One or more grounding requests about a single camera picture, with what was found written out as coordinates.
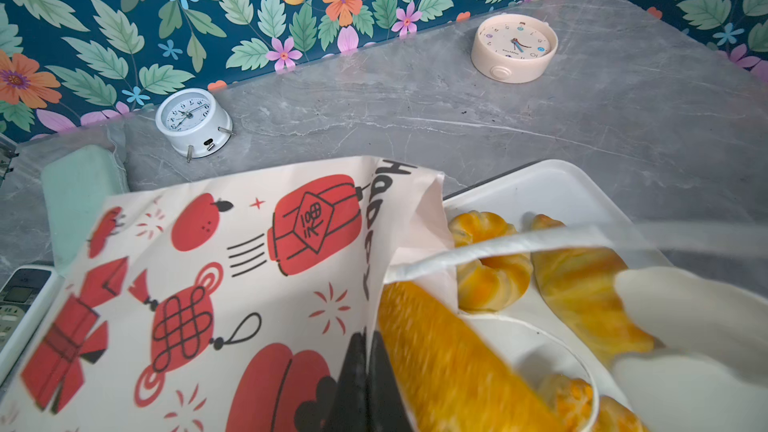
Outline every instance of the white tray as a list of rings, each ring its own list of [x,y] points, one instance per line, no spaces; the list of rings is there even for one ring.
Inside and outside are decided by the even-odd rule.
[[[544,160],[460,192],[443,203],[448,220],[477,210],[494,212],[520,230],[530,229],[536,214],[545,214],[567,226],[600,222],[629,222],[629,218],[587,176],[562,160]],[[658,251],[616,251],[630,268],[671,265]],[[549,309],[532,280],[525,295],[501,314],[530,322],[560,338],[590,367],[601,394],[631,408],[608,370],[576,335]]]

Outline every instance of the gray marble table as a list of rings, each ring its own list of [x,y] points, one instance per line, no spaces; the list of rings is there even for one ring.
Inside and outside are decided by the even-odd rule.
[[[446,194],[543,158],[581,167],[632,219],[768,222],[768,87],[626,0],[543,0],[561,46],[540,79],[472,66],[484,19],[231,86],[238,135],[187,164],[148,114],[24,144],[0,187],[0,278],[51,260],[41,168],[88,143],[125,144],[132,190],[370,154],[446,172]],[[768,295],[764,263],[668,254]]]

